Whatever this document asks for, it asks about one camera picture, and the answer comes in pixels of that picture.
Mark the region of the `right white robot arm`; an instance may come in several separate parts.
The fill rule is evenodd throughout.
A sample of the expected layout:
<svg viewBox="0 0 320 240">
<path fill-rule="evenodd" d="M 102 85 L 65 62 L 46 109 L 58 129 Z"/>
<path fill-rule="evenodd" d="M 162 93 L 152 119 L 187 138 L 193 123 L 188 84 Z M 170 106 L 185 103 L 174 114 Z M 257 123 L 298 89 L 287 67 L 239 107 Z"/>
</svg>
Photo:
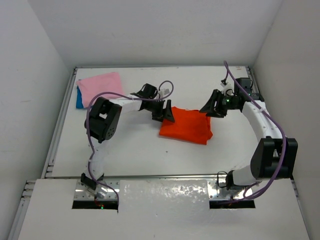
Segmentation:
<svg viewBox="0 0 320 240">
<path fill-rule="evenodd" d="M 201 113 L 212 118 L 224 118 L 229 110 L 239 110 L 248 120 L 258 141 L 250 164 L 231 170 L 225 178 L 227 190 L 237 190 L 264 180 L 290 179 L 293 176 L 298 142 L 283 138 L 279 127 L 270 120 L 265 100 L 253 92 L 250 78 L 237 78 L 231 85 L 221 81 L 222 90 L 213 90 Z"/>
</svg>

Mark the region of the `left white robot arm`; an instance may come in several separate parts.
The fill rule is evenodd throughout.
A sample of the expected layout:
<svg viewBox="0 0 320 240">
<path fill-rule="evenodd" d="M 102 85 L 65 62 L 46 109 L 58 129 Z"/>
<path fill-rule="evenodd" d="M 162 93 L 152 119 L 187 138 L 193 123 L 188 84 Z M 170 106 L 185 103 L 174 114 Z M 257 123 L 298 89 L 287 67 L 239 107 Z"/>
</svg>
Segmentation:
<svg viewBox="0 0 320 240">
<path fill-rule="evenodd" d="M 117 130 L 121 114 L 146 110 L 151 113 L 152 120 L 175 122 L 171 100 L 168 99 L 173 93 L 174 85 L 169 80 L 165 83 L 169 83 L 171 89 L 161 89 L 146 83 L 139 91 L 129 95 L 102 92 L 89 102 L 84 127 L 92 153 L 80 178 L 88 189 L 96 191 L 99 186 L 107 186 L 103 182 L 104 150 L 106 142 Z"/>
</svg>

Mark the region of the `orange t shirt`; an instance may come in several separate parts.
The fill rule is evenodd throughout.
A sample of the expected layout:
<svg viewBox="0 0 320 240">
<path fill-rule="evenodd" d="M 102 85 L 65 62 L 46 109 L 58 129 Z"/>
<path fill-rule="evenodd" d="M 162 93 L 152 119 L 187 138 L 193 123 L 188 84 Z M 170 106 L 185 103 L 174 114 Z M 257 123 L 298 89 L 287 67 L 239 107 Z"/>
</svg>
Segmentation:
<svg viewBox="0 0 320 240">
<path fill-rule="evenodd" d="M 159 130 L 161 137 L 206 145 L 213 137 L 211 118 L 199 110 L 171 108 L 175 122 L 165 119 Z"/>
</svg>

